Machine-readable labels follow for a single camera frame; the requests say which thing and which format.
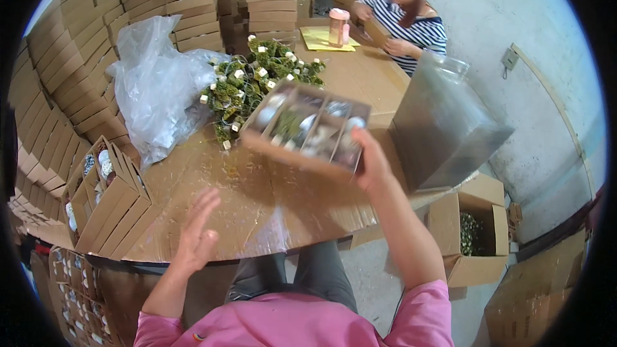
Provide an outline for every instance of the cardboard table surface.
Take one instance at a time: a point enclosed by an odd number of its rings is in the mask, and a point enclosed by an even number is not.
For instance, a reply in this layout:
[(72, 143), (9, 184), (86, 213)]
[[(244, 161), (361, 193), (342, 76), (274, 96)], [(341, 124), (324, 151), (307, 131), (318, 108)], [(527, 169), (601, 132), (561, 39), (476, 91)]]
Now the cardboard table surface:
[[(307, 51), (306, 62), (328, 59), (320, 78), (325, 89), (371, 104), (369, 128), (382, 144), (392, 170), (405, 185), (388, 126), (407, 89), (409, 77), (379, 49), (354, 52)], [(205, 187), (220, 190), (221, 204), (206, 227), (220, 234), (214, 260), (276, 253), (341, 238), (378, 223), (368, 197), (353, 184), (277, 163), (235, 145), (223, 151), (211, 125), (205, 126), (144, 174), (162, 213), (124, 257), (166, 262), (178, 248), (191, 200)], [(419, 208), (444, 192), (413, 194)]]

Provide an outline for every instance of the white wall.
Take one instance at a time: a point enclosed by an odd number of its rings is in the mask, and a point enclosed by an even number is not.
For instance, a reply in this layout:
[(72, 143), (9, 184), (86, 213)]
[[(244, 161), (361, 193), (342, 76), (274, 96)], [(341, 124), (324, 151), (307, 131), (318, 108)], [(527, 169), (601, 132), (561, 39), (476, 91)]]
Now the white wall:
[(555, 105), (519, 60), (503, 80), (500, 60), (516, 43), (563, 100), (590, 158), (595, 191), (605, 178), (600, 85), (581, 27), (567, 0), (428, 0), (441, 15), (448, 54), (471, 64), (482, 100), (515, 133), (490, 160), (512, 200), (523, 205), (527, 242), (570, 217), (591, 197), (582, 161)]

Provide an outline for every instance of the wall switch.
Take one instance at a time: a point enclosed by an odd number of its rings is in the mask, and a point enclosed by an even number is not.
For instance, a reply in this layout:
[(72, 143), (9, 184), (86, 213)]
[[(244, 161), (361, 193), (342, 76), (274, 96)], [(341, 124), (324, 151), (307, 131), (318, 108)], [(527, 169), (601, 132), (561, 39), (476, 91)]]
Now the wall switch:
[(512, 71), (512, 69), (516, 65), (516, 62), (518, 62), (518, 55), (514, 52), (514, 50), (508, 47), (505, 50), (504, 57), (502, 58), (502, 63), (504, 64), (505, 68)]

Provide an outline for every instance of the pink shirt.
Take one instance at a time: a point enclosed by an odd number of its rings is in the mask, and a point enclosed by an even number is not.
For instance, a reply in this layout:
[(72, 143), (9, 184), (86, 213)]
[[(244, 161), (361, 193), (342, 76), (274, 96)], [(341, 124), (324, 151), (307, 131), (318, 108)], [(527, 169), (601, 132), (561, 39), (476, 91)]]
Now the pink shirt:
[(339, 303), (271, 293), (218, 307), (184, 331), (179, 319), (139, 313), (135, 347), (159, 346), (454, 346), (448, 288), (433, 281), (410, 290), (391, 333)]

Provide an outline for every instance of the yellow paper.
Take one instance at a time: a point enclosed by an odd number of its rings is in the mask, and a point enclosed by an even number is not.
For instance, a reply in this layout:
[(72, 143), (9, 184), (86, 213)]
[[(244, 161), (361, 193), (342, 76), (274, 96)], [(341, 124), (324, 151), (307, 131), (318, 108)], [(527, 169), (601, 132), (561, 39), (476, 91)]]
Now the yellow paper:
[(328, 43), (330, 28), (328, 26), (300, 27), (300, 32), (308, 50), (355, 51), (353, 46), (360, 45), (352, 38), (349, 38), (349, 43), (343, 47), (330, 46)]

